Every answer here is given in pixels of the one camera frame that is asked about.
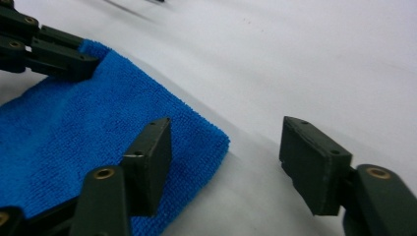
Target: blue microfiber cloth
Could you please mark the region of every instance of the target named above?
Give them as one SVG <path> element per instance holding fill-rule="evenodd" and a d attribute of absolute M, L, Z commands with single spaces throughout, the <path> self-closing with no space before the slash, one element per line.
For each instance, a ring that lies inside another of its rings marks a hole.
<path fill-rule="evenodd" d="M 210 180 L 228 150 L 218 128 L 115 51 L 80 83 L 47 78 L 0 107 L 0 207 L 28 217 L 77 196 L 85 175 L 121 156 L 150 121 L 171 118 L 172 162 L 156 217 L 134 217 L 134 235 L 158 235 Z"/>

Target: blue towel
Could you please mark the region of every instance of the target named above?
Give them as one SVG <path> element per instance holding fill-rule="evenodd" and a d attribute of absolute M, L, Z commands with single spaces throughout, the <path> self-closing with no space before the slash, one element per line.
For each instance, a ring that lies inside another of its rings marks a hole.
<path fill-rule="evenodd" d="M 28 217 L 77 196 L 85 175 L 118 164 L 150 121 L 170 117 L 172 162 L 153 218 L 134 235 L 158 235 L 210 180 L 228 150 L 218 128 L 115 51 L 85 40 L 101 59 L 80 83 L 46 78 L 0 107 L 0 207 Z"/>

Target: white surface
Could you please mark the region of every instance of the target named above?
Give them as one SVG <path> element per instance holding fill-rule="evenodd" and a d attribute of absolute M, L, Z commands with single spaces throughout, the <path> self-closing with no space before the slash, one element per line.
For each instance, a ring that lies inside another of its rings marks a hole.
<path fill-rule="evenodd" d="M 284 115 L 417 193 L 416 1 L 114 2 L 136 15 L 103 0 L 16 8 L 113 47 L 230 136 L 219 171 L 164 235 L 343 235 L 341 216 L 311 216 L 280 168 Z M 0 76 L 1 102 L 42 78 Z"/>

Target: cloth fold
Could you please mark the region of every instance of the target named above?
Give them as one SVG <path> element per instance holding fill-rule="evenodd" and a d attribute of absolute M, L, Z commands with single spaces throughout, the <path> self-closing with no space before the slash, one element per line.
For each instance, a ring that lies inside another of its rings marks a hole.
<path fill-rule="evenodd" d="M 156 217 L 134 217 L 134 235 L 158 235 L 211 179 L 228 137 L 129 60 L 85 40 L 101 59 L 80 83 L 46 78 L 0 107 L 0 207 L 28 217 L 80 193 L 95 167 L 117 164 L 150 121 L 171 118 L 170 171 Z"/>

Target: metal bolt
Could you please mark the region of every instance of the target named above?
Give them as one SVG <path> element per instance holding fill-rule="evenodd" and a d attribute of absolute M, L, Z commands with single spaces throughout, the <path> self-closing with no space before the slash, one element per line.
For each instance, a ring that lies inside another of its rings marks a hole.
<path fill-rule="evenodd" d="M 3 226 L 10 218 L 10 215 L 8 212 L 1 211 L 0 212 L 0 227 Z"/>
<path fill-rule="evenodd" d="M 368 172 L 368 174 L 374 176 L 375 178 L 379 178 L 379 179 L 389 179 L 390 178 L 390 174 L 388 172 L 386 172 L 385 170 L 380 169 L 380 168 L 370 167 L 370 168 L 366 169 L 366 171 Z"/>
<path fill-rule="evenodd" d="M 107 179 L 114 175 L 114 170 L 110 168 L 103 168 L 94 172 L 95 179 Z"/>
<path fill-rule="evenodd" d="M 11 41 L 11 42 L 9 42 L 9 45 L 11 47 L 21 47 L 21 44 L 18 43 L 17 41 Z"/>
<path fill-rule="evenodd" d="M 25 17 L 25 21 L 30 24 L 34 24 L 36 22 L 36 20 L 31 17 Z"/>

